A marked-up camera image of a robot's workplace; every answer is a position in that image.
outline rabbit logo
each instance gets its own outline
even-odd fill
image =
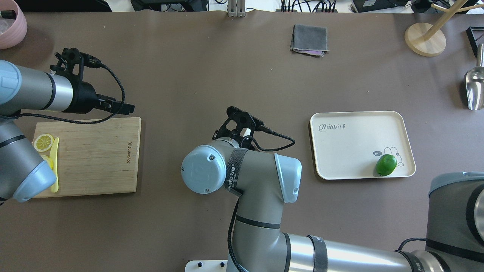
[[[345,128],[345,124],[336,124],[336,125],[333,125],[333,124],[322,124],[319,126],[319,131],[321,132],[325,132],[326,130],[328,129],[344,129]]]

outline metal scoop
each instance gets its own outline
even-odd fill
[[[477,67],[470,69],[465,76],[467,105],[470,110],[484,107],[484,58],[483,44],[477,48]]]

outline blue joint cover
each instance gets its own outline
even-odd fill
[[[22,74],[14,64],[0,60],[0,105],[17,95],[22,85]]]
[[[181,167],[183,182],[199,194],[209,194],[220,189],[227,173],[224,157],[209,145],[196,147],[185,157]]]
[[[432,180],[432,184],[430,185],[430,194],[439,189],[440,187],[461,182],[461,181],[477,181],[477,180],[484,180],[484,172],[454,172],[454,173],[447,173],[442,174],[435,177]]]
[[[298,200],[301,183],[302,165],[298,159],[274,154],[277,174],[281,184],[282,197],[285,203]]]
[[[56,182],[56,175],[46,161],[42,161],[24,179],[14,193],[13,198],[18,202],[25,202],[40,194]]]

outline green lime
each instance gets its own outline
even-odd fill
[[[380,159],[377,162],[377,173],[380,176],[388,176],[390,175],[396,167],[396,159],[395,156],[390,155],[390,154],[385,154],[380,157]]]

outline yellow lemon slice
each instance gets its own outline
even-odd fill
[[[40,155],[40,156],[44,159],[44,161],[46,161],[49,164],[50,169],[54,167],[54,162],[52,161],[51,158],[49,158],[49,156],[47,155]]]
[[[33,147],[37,152],[45,152],[52,147],[54,143],[54,137],[50,134],[42,134],[35,139],[33,143]]]

